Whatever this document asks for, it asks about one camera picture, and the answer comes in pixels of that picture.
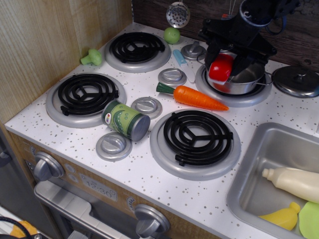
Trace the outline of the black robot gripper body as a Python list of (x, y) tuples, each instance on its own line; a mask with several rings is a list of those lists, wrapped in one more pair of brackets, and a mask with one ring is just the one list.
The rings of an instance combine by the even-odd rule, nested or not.
[(238, 55), (260, 53), (265, 60), (277, 50), (260, 35), (270, 24), (276, 3), (273, 0), (244, 0), (232, 19), (205, 19), (199, 36), (210, 41), (222, 41), (222, 50)]

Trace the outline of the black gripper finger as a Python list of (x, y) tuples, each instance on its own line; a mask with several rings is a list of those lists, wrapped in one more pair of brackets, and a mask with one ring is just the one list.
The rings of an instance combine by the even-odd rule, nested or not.
[(243, 55), (232, 53), (232, 56), (234, 57), (234, 61), (230, 76), (238, 75), (252, 64), (265, 64), (265, 55), (260, 53), (248, 53)]
[(205, 68), (208, 71), (211, 67), (211, 64), (216, 60), (221, 49), (223, 47), (222, 41), (210, 41), (207, 42), (206, 56), (205, 56)]

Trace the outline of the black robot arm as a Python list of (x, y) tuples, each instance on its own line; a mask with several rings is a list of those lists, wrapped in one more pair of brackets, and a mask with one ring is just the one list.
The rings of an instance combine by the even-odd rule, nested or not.
[(222, 50), (236, 55), (232, 76), (254, 63), (266, 65), (277, 50), (260, 35), (260, 30), (272, 20), (285, 19), (300, 5), (298, 0), (244, 0), (238, 13), (230, 19), (206, 18), (198, 34), (208, 45), (205, 68), (210, 68)]

